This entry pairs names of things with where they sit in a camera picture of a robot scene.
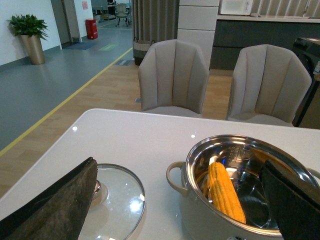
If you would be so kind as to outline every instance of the wicker basket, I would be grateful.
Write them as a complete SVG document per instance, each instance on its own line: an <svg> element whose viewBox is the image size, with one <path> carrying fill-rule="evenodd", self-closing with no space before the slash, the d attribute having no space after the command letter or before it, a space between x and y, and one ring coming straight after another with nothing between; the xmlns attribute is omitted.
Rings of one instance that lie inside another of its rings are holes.
<svg viewBox="0 0 320 240"><path fill-rule="evenodd" d="M155 41L144 41L144 40L137 40L134 38L133 41L133 57L135 65L140 65L142 60L144 59L145 55L147 54L150 46Z"/></svg>

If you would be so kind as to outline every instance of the pot handle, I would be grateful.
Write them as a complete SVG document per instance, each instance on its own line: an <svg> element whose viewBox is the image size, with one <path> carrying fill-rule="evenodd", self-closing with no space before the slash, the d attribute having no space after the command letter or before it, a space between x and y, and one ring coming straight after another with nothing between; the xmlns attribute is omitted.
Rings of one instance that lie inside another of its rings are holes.
<svg viewBox="0 0 320 240"><path fill-rule="evenodd" d="M320 180L320 172L318 172L312 168L307 168L307 170L309 171L309 173L311 173L312 176L314 176Z"/></svg>
<svg viewBox="0 0 320 240"><path fill-rule="evenodd" d="M180 193L183 197L187 197L188 195L188 189L186 187L182 187L179 186L178 184L175 184L172 179L170 178L170 171L174 168L180 168L180 170L182 169L183 165L184 165L184 161L176 161L174 163L172 163L171 165L168 166L168 168L166 169L166 180L168 181L169 185L176 190L178 193Z"/></svg>

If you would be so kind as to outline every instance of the red bin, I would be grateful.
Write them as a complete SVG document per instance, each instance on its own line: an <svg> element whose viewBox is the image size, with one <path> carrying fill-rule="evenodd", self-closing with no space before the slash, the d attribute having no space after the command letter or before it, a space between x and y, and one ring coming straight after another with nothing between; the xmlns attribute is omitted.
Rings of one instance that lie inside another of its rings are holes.
<svg viewBox="0 0 320 240"><path fill-rule="evenodd" d="M97 22L95 19L86 19L85 28L88 39L96 39L98 37Z"/></svg>

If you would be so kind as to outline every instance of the wooden floor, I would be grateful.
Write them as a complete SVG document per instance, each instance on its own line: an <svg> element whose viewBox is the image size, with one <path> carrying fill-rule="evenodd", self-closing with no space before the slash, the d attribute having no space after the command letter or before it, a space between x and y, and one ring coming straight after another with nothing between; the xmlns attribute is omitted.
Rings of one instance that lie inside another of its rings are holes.
<svg viewBox="0 0 320 240"><path fill-rule="evenodd" d="M211 74L202 116L224 120L231 77ZM140 111L138 66L112 65L54 111L22 140L0 156L0 197L58 140L70 125L92 108Z"/></svg>

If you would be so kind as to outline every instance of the office chair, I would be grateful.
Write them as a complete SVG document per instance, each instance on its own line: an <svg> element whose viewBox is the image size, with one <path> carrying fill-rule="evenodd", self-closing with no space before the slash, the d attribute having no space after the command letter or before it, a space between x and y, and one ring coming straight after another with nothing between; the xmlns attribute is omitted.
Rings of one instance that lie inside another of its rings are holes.
<svg viewBox="0 0 320 240"><path fill-rule="evenodd" d="M310 85L309 73L291 50L268 44L243 48L232 76L226 119L293 127Z"/></svg>
<svg viewBox="0 0 320 240"><path fill-rule="evenodd" d="M209 68L198 45L176 39L152 44L138 76L142 112L202 117Z"/></svg>
<svg viewBox="0 0 320 240"><path fill-rule="evenodd" d="M129 14L129 11L127 11L127 4L119 3L115 5L115 17L119 19L116 27L119 26L120 19L125 19L125 24L128 27L128 14Z"/></svg>

